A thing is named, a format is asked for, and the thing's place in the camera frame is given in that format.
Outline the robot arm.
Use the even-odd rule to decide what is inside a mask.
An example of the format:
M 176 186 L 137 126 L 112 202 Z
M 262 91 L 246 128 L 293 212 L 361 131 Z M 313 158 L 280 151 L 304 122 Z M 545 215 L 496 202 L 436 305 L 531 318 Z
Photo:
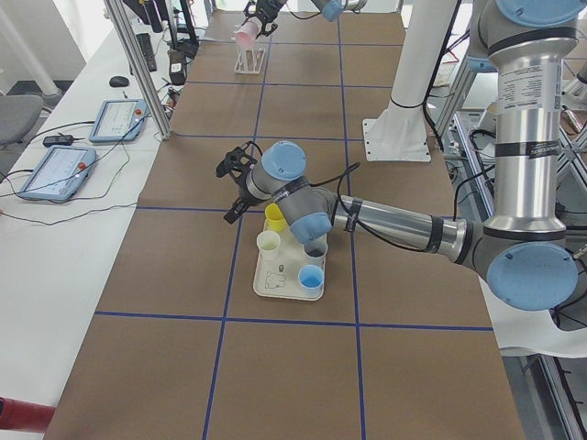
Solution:
M 299 16 L 294 12 L 291 12 L 291 15 L 300 20 L 322 16 L 327 21 L 332 22 L 337 20 L 343 12 L 359 14 L 367 3 L 367 0 L 315 0 L 312 1 L 312 4 L 317 8 L 317 12 L 312 16 Z M 269 37 L 278 28 L 279 25 L 276 20 L 285 6 L 288 6 L 287 0 L 248 1 L 243 10 L 245 17 L 243 25 L 252 21 L 259 27 L 256 31 L 256 37 Z
M 364 232 L 395 247 L 440 254 L 476 272 L 492 294 L 516 309 L 542 311 L 567 301 L 579 280 L 556 214 L 564 58 L 579 41 L 583 1 L 476 1 L 464 65 L 497 75 L 493 150 L 479 169 L 466 154 L 445 156 L 455 203 L 462 186 L 480 180 L 493 197 L 481 222 L 455 214 L 420 214 L 329 190 L 306 178 L 305 152 L 279 141 L 263 150 L 248 141 L 216 167 L 238 198 L 226 213 L 236 222 L 250 207 L 275 202 L 297 241 L 309 244 L 333 228 Z

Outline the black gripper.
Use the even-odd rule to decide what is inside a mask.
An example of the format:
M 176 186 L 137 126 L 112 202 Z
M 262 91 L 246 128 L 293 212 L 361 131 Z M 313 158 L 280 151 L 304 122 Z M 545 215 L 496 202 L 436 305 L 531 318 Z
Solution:
M 286 3 L 286 0 L 258 0 L 257 2 L 249 0 L 243 14 L 246 19 L 251 19 L 255 16 L 259 17 L 260 30 L 258 37 L 269 37 L 278 28 L 275 19 Z
M 247 185 L 247 178 L 256 164 L 257 161 L 247 153 L 247 147 L 243 145 L 230 150 L 216 166 L 217 178 L 229 175 L 239 187 L 239 198 L 224 215 L 224 219 L 229 224 L 237 222 L 249 210 L 250 204 L 248 202 L 258 201 Z

